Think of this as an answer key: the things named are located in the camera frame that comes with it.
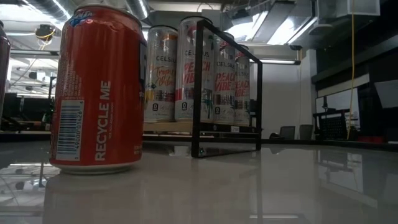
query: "black metal rack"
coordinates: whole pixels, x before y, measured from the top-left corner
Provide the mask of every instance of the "black metal rack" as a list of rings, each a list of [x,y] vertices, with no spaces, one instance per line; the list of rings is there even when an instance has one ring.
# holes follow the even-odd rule
[[[257,106],[256,106],[256,127],[232,126],[226,124],[209,124],[200,121],[200,105],[201,105],[201,71],[202,71],[202,53],[203,53],[203,30],[208,29],[218,37],[225,40],[236,50],[242,52],[245,56],[257,63]],[[241,47],[233,39],[229,38],[222,31],[214,27],[206,20],[197,22],[197,39],[195,54],[195,84],[193,99],[193,126],[192,126],[192,142],[191,156],[200,157],[201,142],[200,133],[204,131],[220,131],[229,133],[255,133],[256,134],[256,150],[261,149],[261,103],[262,103],[262,62],[253,56],[248,50]]]
[[[227,124],[215,124],[215,123],[204,123],[200,121],[200,105],[201,105],[201,71],[202,71],[202,53],[203,53],[203,30],[208,29],[218,37],[225,40],[236,50],[242,52],[245,56],[252,59],[258,64],[257,68],[257,105],[256,105],[256,127],[246,126],[233,126]],[[193,100],[193,121],[189,123],[157,123],[157,124],[145,124],[144,130],[146,131],[159,131],[159,132],[188,132],[192,133],[189,138],[184,137],[184,141],[190,141],[191,156],[194,158],[205,157],[200,148],[201,142],[215,142],[215,143],[227,143],[227,142],[239,142],[237,138],[201,138],[201,133],[235,133],[235,134],[251,134],[253,138],[242,139],[240,142],[256,144],[255,150],[261,149],[261,102],[262,102],[262,62],[253,56],[248,50],[238,45],[233,39],[230,39],[222,31],[218,30],[212,24],[206,20],[197,22],[197,39],[196,39],[196,54],[195,54],[195,84],[194,84],[194,100]],[[144,136],[153,141],[174,141],[180,137],[153,137]]]

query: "aluminum can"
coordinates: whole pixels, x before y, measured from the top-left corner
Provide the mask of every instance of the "aluminum can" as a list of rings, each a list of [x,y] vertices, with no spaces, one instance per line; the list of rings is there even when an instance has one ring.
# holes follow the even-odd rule
[[[197,22],[207,18],[184,18],[178,27],[177,77],[175,82],[175,120],[193,118],[193,86],[195,82],[195,44]],[[200,120],[213,121],[214,39],[210,30],[203,31],[203,64],[201,73]]]
[[[215,93],[214,122],[234,123],[235,105],[235,48],[215,35]]]
[[[250,125],[250,61],[242,52],[236,51],[235,65],[235,119],[238,126]]]
[[[4,104],[4,94],[6,91],[8,61],[10,58],[11,44],[8,41],[6,33],[3,31],[3,23],[0,21],[0,126],[2,107]]]
[[[102,174],[141,158],[146,45],[141,23],[112,7],[79,7],[65,23],[51,164]]]
[[[144,115],[147,123],[174,120],[177,35],[177,30],[169,26],[154,26],[148,31]]]

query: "wall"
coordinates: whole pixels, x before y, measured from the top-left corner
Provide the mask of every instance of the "wall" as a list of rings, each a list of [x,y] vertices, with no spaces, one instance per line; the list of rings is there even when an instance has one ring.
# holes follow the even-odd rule
[[[262,66],[262,138],[279,133],[281,126],[296,126],[295,137],[299,138],[301,124],[313,124],[315,112],[315,87],[311,75],[316,74],[315,51],[308,51],[302,65]],[[257,65],[251,66],[250,95],[256,99]]]

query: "celsius can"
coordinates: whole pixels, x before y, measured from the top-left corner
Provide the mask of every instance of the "celsius can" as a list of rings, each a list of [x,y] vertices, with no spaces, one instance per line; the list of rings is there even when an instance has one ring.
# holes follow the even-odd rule
[[[235,119],[238,126],[250,125],[250,61],[242,52],[236,52],[235,65]]]
[[[141,158],[146,41],[132,15],[76,9],[64,25],[50,163],[72,174],[130,168]]]
[[[195,82],[195,45],[197,22],[207,18],[184,18],[178,27],[177,77],[175,82],[175,120],[193,119],[193,85]],[[201,121],[213,121],[214,90],[214,40],[213,33],[203,31],[203,64],[201,73]]]
[[[148,31],[145,122],[174,120],[177,35],[169,26],[154,26]]]
[[[235,48],[215,35],[215,92],[214,122],[234,123],[235,104]]]
[[[3,28],[3,23],[0,21],[0,126],[1,126],[2,107],[4,103],[4,94],[6,91],[8,61],[10,57],[10,48],[11,48],[7,35],[2,28]]]

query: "can lid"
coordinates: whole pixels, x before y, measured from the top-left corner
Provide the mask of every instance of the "can lid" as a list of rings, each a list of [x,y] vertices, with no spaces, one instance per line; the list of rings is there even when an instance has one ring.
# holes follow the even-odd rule
[[[125,14],[125,15],[131,17],[132,19],[134,19],[134,20],[139,24],[139,27],[142,28],[141,21],[140,21],[137,17],[135,17],[133,14],[128,13],[127,11],[124,11],[124,10],[121,10],[121,9],[118,9],[118,8],[115,8],[115,7],[112,7],[112,6],[105,5],[105,4],[83,4],[83,5],[81,5],[81,6],[78,6],[78,7],[75,9],[74,14],[77,12],[77,10],[83,9],[83,8],[85,8],[85,7],[105,7],[105,8],[108,8],[108,9],[112,9],[112,10],[121,12],[121,13],[123,13],[123,14]]]
[[[190,18],[202,18],[202,19],[206,19],[206,20],[209,21],[211,24],[213,24],[213,21],[211,21],[209,18],[204,17],[204,16],[187,16],[187,17],[183,18],[180,22],[184,21],[185,19],[190,19]]]
[[[156,26],[151,26],[151,27],[149,28],[149,30],[151,30],[152,28],[156,28],[156,27],[166,27],[166,28],[170,28],[170,29],[172,29],[172,30],[174,30],[174,31],[177,31],[176,28],[171,27],[171,26],[167,26],[167,25],[156,25]]]

